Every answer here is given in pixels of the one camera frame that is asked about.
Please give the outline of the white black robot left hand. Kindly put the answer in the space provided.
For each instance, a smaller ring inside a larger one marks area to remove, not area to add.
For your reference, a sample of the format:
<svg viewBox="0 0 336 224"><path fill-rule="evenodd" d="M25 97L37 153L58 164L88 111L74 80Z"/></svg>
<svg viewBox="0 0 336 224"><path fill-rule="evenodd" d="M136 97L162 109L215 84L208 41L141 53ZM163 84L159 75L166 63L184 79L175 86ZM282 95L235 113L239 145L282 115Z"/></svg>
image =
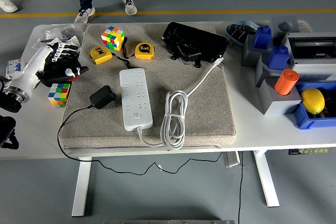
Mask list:
<svg viewBox="0 0 336 224"><path fill-rule="evenodd" d="M49 87L54 83L72 81L89 70L79 62L79 54L76 36L68 41L55 38L40 47L23 69L22 75L11 80L4 91L29 94L40 82Z"/></svg>

